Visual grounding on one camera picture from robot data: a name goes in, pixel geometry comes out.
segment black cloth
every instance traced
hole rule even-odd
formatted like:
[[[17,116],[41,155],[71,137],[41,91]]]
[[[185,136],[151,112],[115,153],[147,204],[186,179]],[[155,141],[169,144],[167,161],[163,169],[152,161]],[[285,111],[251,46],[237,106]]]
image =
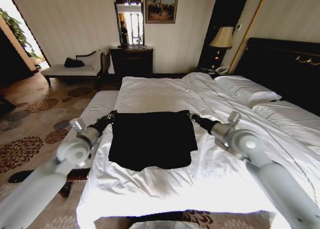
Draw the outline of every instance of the black cloth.
[[[85,64],[82,60],[75,60],[72,58],[67,58],[64,62],[64,66],[66,68],[80,68],[83,67]]]
[[[122,43],[123,44],[128,44],[127,34],[128,34],[127,28],[121,27],[121,38],[122,38]]]
[[[109,161],[138,172],[189,166],[198,147],[188,112],[116,113]]]

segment dresser drawer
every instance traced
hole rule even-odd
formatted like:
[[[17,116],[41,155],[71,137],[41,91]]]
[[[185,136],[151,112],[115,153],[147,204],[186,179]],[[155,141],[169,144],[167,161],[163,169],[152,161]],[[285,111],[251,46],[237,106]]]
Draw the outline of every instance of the dresser drawer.
[[[153,49],[111,48],[114,72],[120,77],[151,77],[153,73]]]

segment bed frame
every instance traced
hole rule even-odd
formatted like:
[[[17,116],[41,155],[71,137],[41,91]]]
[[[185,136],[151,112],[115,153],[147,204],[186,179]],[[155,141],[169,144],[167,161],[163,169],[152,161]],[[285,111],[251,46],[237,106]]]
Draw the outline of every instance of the bed frame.
[[[320,43],[252,37],[234,74],[320,116]]]

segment framed painting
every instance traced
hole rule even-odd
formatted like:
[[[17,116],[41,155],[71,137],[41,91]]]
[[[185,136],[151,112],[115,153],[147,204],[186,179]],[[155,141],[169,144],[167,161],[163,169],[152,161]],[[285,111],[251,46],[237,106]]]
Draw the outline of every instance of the framed painting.
[[[178,0],[145,0],[145,23],[175,23]]]

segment lamp shade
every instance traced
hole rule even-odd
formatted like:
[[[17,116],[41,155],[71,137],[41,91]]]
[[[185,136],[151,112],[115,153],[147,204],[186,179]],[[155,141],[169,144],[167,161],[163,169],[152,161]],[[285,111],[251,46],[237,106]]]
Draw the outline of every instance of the lamp shade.
[[[213,41],[209,44],[215,48],[231,48],[232,47],[232,26],[223,26],[219,28]]]

